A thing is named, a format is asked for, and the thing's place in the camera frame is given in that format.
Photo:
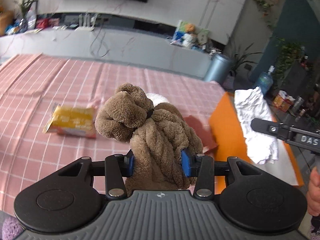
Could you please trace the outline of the person's right hand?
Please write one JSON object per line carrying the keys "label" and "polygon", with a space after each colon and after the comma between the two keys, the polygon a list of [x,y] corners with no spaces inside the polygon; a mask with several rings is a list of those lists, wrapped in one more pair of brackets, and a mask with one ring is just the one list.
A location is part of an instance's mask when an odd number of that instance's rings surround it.
{"label": "person's right hand", "polygon": [[319,216],[320,188],[319,188],[319,174],[316,167],[314,167],[310,173],[306,200],[308,202],[308,213],[315,217]]}

